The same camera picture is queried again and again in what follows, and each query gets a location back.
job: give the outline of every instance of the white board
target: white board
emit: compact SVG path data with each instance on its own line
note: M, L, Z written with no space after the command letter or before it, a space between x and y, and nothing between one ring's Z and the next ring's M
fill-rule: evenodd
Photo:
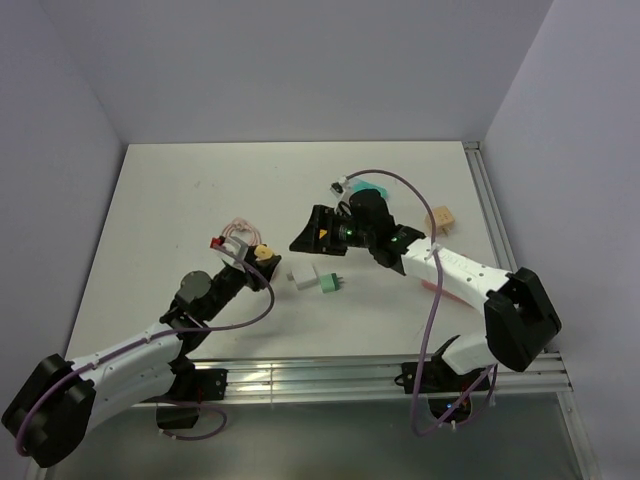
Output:
M448 248L495 265L467 161L458 142L348 142L132 145L129 147L69 345L68 357L122 341L166 311L182 277L222 267L209 249L234 217L256 225L283 256L274 311L251 327L212 333L193 358L274 358L411 354L418 351L433 293L417 279L380 267L367 251L346 257L294 254L288 245L316 203L335 205L328 187L341 175L384 168L405 176L432 207L456 217ZM387 188L398 223L424 228L425 212L393 179ZM286 279L294 262L336 272L344 288L297 291ZM245 289L213 321L239 323L267 305ZM482 316L443 299L430 342L484 328Z

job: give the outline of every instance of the wall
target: wall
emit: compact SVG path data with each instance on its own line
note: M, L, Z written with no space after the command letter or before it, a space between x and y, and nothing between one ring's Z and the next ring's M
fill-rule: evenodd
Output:
M559 346L605 478L640 475L640 3L556 0L489 130L509 238Z
M122 146L42 8L0 2L0 410L63 352ZM0 428L0 477L26 462Z
M128 143L484 137L551 0L41 0Z

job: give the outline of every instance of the purple cable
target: purple cable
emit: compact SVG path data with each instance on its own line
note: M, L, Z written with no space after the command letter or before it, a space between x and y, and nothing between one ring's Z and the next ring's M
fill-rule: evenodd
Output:
M24 417L24 420L22 421L22 424L20 425L20 428L18 429L18 433L16 434L16 443L15 443L15 447L16 447L16 451L18 452L19 455L23 456L23 457L27 457L29 456L29 454L25 451L24 449L24 437L27 433L27 428L29 427L29 425L31 424L31 422L33 421L33 417L36 416L36 414L38 413L38 411L40 410L40 408L42 407L42 405L44 404L44 402L46 402L49 398L51 398L51 396L56 393L58 391L58 389L60 387L62 387L64 384L66 384L67 382L69 382L70 380L79 377L80 375L82 375L83 373L91 370L92 368L96 367L97 365L101 364L101 363L105 363L108 361L113 360L116 357L119 357L120 355L123 355L131 350L133 350L134 348L137 348L141 345L144 345L145 343L151 342L153 340L156 340L158 338L162 338L162 337L167 337L169 335L175 335L176 333L202 333L202 332L221 332L221 331L225 331L225 330L235 330L237 328L243 328L243 327L248 327L249 325L253 325L254 323L262 320L264 317L266 317L267 315L269 315L269 313L271 312L271 310L273 310L273 307L276 303L276 296L275 293L273 291L273 288L271 287L271 284L269 283L269 281L264 277L264 275L262 275L256 268L254 268L252 265L248 264L247 262L244 261L244 259L241 259L240 257L227 252L226 250L224 250L223 248L219 247L219 246L214 246L213 247L215 250L218 250L219 252L222 252L223 254L227 255L228 257L231 257L233 260L235 260L236 262L239 262L246 270L248 270L250 273L252 273L253 275L255 275L258 280L260 280L260 282L265 286L265 288L267 289L267 291L269 292L269 306L257 317L247 321L247 322L243 322L243 323L236 323L234 325L222 325L220 327L206 327L206 328L176 328L176 329L171 329L171 330L165 330L163 332L158 332L155 333L153 335L151 335L151 337L149 338L149 340L147 340L146 338L140 338L138 340L135 340L127 345L124 345L122 347L120 347L117 350L114 350L111 353L106 354L104 357L100 357L98 358L94 363L89 363L87 365L84 365L80 368L78 368L77 370L74 370L72 372L70 372L69 374L65 375L63 378L61 378L60 380L58 380L55 384L53 384L53 386L51 386L51 388L49 388L49 390L47 390L37 401L36 403L33 405L33 407L31 407L31 410L29 410L29 413L27 413L27 415ZM172 403L172 404L177 404L177 403L181 403L185 406L187 406L186 404L189 403L188 406L193 406L191 405L191 402L174 402L173 400L166 400L166 399L158 399L159 401L165 402L165 403ZM212 405L207 405L206 407L202 404L195 404L197 405L199 408L207 408L209 410L214 410L217 413L219 413L222 416L222 424L216 428L216 430L214 430L213 432L206 434L206 435L201 435L199 437L178 437L176 435L170 434L169 436L171 437L176 437L179 440L199 440L199 439L204 439L204 438L210 438L216 434L218 434L220 431L222 431L222 429L224 428L224 426L227 423L227 415L224 413L224 411L222 411L221 409L214 407Z
M429 206L429 203L424 198L424 196L418 191L418 189L415 188L411 183L409 183L408 180L405 180L403 177L401 177L397 173L393 173L393 172L390 172L388 170L382 170L382 169L377 169L377 168L360 170L358 172L352 173L351 175L347 175L347 179L350 180L350 179L352 179L354 177L358 177L360 175L365 175L365 174L368 174L368 173L378 173L378 174L381 174L381 175L387 175L389 177L395 178L396 180L398 180L399 182L401 182L405 186L407 186L409 188L409 190L411 190L416 195L416 197L418 197L418 199L420 200L420 203L422 203L422 205L427 210L427 213L429 215L429 222L431 223L431 237L430 237L430 239L431 239L431 243L434 244L436 242L436 220L435 220L435 217L433 216L433 211L431 210L431 207ZM431 304L431 310L429 311L429 316L427 318L427 324L426 324L425 329L424 329L424 335L422 336L422 345L420 346L420 354L418 356L418 366L416 368L416 376L415 376L416 379L422 378L422 372L424 370L424 362L425 362L426 357L427 357L427 344L429 343L429 337L431 336L431 330L433 328L433 323L434 323L435 318L436 318L436 312L438 311L438 305L440 304L440 299L442 298L442 287L443 287L443 282L444 282L444 271L442 269L442 262L440 261L440 255L438 254L438 249L437 248L433 249L433 259L434 259L434 261L436 263L436 271L438 273L438 283L436 285L436 292L435 292L435 296L433 298L433 303ZM469 395L471 395L473 390L478 385L480 385L480 383L487 377L487 375L489 375L489 372L491 371L491 368L492 368L491 366L487 367L485 369L485 371L482 372L480 377L478 377L476 379L476 381L473 382L471 384L471 386L469 386L469 388L467 388L464 391L464 393L462 393L462 395L455 402L453 402L451 407L449 409L447 409L447 411L445 411L436 420L436 422L434 424L432 424L431 426L429 426L425 430L419 430L419 428L418 428L417 417L418 417L418 398L419 398L419 393L420 393L420 382L419 381L414 382L414 384L413 384L413 392L412 392L412 395L411 395L411 414L410 414L411 430L413 431L413 433L416 434L419 437L422 437L422 436L432 432L433 430L438 428L440 425L442 425L451 416L451 414L454 412L454 410L456 408L458 408L460 406L460 404ZM493 368L494 368L493 382L491 383L491 387L489 388L489 392L487 393L487 397L485 398L485 402L482 404L482 406L480 407L480 409L476 413L472 414L472 416L469 417L467 420L465 420L463 422L460 422L460 424L467 423L471 419L473 419L478 413L480 413L482 410L484 410L486 404L489 402L489 399L491 398L491 395L493 395L493 391L495 390L495 384L496 384L496 378L497 378L497 372L498 372L497 366L495 366Z

